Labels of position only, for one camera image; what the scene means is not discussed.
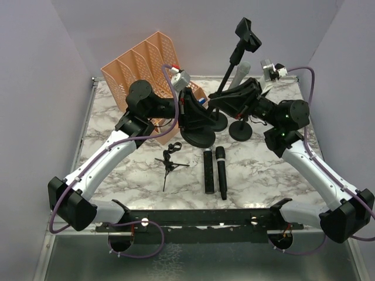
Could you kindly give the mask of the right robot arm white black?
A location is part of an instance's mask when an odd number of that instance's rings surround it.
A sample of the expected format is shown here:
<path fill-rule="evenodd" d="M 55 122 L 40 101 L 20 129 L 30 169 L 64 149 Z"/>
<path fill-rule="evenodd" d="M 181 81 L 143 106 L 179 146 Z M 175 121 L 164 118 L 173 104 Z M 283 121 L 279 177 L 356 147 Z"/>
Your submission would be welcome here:
<path fill-rule="evenodd" d="M 293 166 L 321 195 L 324 207 L 286 199 L 274 206 L 285 222 L 320 228 L 332 241 L 345 242 L 366 226 L 373 214 L 374 194 L 358 190 L 311 151 L 299 130 L 309 125 L 309 105 L 304 100 L 274 103 L 261 84 L 249 78 L 241 85 L 209 96 L 209 106 L 241 120 L 254 116 L 271 129 L 264 132 L 267 148 Z"/>

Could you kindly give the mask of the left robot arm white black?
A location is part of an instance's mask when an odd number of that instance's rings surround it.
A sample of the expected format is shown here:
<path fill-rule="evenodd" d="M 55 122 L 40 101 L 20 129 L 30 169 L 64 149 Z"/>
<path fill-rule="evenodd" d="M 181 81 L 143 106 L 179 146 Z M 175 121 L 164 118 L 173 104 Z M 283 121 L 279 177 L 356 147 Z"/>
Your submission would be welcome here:
<path fill-rule="evenodd" d="M 184 87 L 176 90 L 172 83 L 169 86 L 172 97 L 164 98 L 155 93 L 148 81 L 134 81 L 125 98 L 125 114 L 105 143 L 65 178 L 54 177 L 49 181 L 47 190 L 52 211 L 49 222 L 51 233 L 65 230 L 65 227 L 54 228 L 57 216 L 76 231 L 82 231 L 92 223 L 118 224 L 123 221 L 127 210 L 124 205 L 115 200 L 95 201 L 92 197 L 121 161 L 146 140 L 156 137 L 153 135 L 153 119 L 171 119 L 183 132 L 211 131 L 213 120 L 192 89 Z"/>

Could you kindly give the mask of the black microphone stand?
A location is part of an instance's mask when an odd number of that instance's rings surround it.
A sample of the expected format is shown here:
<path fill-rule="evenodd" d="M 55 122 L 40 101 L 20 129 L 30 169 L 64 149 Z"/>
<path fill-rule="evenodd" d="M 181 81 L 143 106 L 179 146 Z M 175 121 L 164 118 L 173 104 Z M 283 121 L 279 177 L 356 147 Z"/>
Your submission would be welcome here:
<path fill-rule="evenodd" d="M 238 41 L 236 48 L 234 49 L 232 55 L 230 56 L 229 62 L 230 65 L 217 89 L 217 93 L 221 94 L 223 92 L 223 88 L 228 81 L 233 69 L 235 66 L 239 65 L 243 55 L 246 51 L 248 52 L 256 52 L 256 50 L 262 45 L 261 40 L 253 33 L 251 30 L 251 21 L 245 17 L 241 19 L 236 27 L 236 35 L 240 38 Z M 215 108 L 206 108 L 208 113 L 211 115 L 214 112 Z M 186 130 L 181 131 L 180 134 L 182 138 L 190 145 L 195 146 L 197 148 L 209 148 L 213 146 L 216 140 L 216 132 L 212 130 L 211 126 L 205 126 L 201 129 L 196 130 Z"/>
<path fill-rule="evenodd" d="M 234 121 L 229 126 L 229 135 L 236 141 L 245 142 L 252 137 L 253 129 L 248 123 L 249 117 Z"/>
<path fill-rule="evenodd" d="M 215 124 L 212 126 L 212 130 L 215 132 L 221 132 L 227 128 L 228 120 L 225 114 L 216 109 L 211 113 L 211 117 L 214 119 Z"/>

